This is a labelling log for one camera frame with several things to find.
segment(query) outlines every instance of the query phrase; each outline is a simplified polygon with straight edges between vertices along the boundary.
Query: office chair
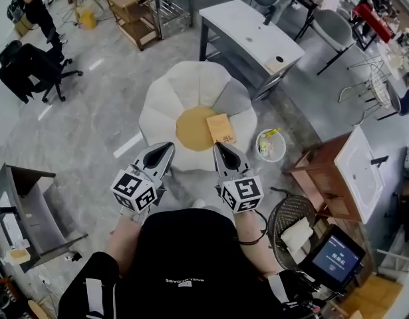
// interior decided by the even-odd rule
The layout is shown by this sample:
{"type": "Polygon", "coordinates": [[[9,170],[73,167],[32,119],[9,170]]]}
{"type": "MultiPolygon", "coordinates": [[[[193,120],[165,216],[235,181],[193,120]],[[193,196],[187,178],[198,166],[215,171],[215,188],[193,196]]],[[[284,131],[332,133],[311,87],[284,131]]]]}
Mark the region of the office chair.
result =
{"type": "MultiPolygon", "coordinates": [[[[49,35],[48,42],[52,38],[52,32],[49,35]]],[[[65,77],[77,74],[82,76],[83,72],[74,70],[63,72],[67,64],[72,63],[72,59],[65,59],[61,50],[51,48],[45,52],[31,44],[22,45],[20,41],[12,41],[0,54],[0,78],[23,102],[28,102],[28,96],[31,92],[45,91],[42,98],[44,103],[48,102],[47,95],[55,86],[59,100],[64,102],[66,98],[61,95],[60,83],[65,77]],[[33,85],[28,79],[30,75],[40,80],[33,85]]]]}

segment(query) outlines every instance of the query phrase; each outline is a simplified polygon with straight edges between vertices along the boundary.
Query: white sink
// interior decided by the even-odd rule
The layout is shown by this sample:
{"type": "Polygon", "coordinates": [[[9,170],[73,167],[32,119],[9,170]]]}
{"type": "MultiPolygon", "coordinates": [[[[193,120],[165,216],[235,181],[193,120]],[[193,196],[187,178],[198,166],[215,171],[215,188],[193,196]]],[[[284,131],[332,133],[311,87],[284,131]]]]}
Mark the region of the white sink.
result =
{"type": "Polygon", "coordinates": [[[346,182],[362,222],[366,223],[377,205],[384,182],[372,150],[360,126],[356,126],[335,159],[335,164],[346,182]]]}

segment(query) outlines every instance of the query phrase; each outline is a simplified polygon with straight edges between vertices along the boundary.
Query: wooden cart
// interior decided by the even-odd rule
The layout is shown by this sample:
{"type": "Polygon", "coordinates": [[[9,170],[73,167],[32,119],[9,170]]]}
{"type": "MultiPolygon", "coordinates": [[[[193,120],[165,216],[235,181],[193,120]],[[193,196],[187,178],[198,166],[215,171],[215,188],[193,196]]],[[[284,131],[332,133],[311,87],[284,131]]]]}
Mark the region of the wooden cart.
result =
{"type": "Polygon", "coordinates": [[[158,28],[150,10],[148,0],[107,0],[118,28],[141,51],[144,45],[160,39],[158,28]]]}

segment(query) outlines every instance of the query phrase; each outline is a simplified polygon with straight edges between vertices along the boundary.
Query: person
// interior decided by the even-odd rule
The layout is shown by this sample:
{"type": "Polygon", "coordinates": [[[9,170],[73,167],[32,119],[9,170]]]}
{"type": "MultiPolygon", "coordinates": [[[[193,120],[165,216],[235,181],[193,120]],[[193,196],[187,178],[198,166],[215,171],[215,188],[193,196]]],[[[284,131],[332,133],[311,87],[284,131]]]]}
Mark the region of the person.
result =
{"type": "MultiPolygon", "coordinates": [[[[367,4],[371,9],[375,10],[377,14],[383,15],[383,13],[388,13],[390,10],[393,10],[392,0],[361,0],[360,4],[367,4]]],[[[371,27],[368,23],[365,23],[362,26],[362,35],[367,37],[371,30],[371,27]]]]}
{"type": "MultiPolygon", "coordinates": [[[[44,36],[48,38],[55,25],[42,0],[18,0],[18,4],[24,10],[27,19],[33,24],[38,24],[44,36]]],[[[51,44],[56,49],[62,50],[64,44],[61,43],[59,38],[60,36],[55,30],[51,44]]]]}
{"type": "Polygon", "coordinates": [[[261,236],[255,216],[234,214],[235,227],[194,205],[152,214],[143,226],[121,216],[106,250],[90,257],[63,294],[58,318],[257,312],[292,318],[283,315],[282,275],[265,240],[240,244],[261,236]]]}

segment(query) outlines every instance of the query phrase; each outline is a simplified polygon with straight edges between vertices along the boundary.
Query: white cloth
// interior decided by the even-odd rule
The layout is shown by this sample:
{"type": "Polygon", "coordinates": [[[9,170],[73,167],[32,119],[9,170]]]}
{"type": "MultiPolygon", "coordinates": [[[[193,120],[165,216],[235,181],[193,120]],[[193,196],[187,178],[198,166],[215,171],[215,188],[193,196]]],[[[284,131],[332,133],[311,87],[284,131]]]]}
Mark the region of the white cloth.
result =
{"type": "Polygon", "coordinates": [[[287,246],[290,254],[295,254],[313,234],[313,229],[309,226],[308,219],[303,217],[291,227],[285,229],[281,234],[281,240],[287,246]]]}

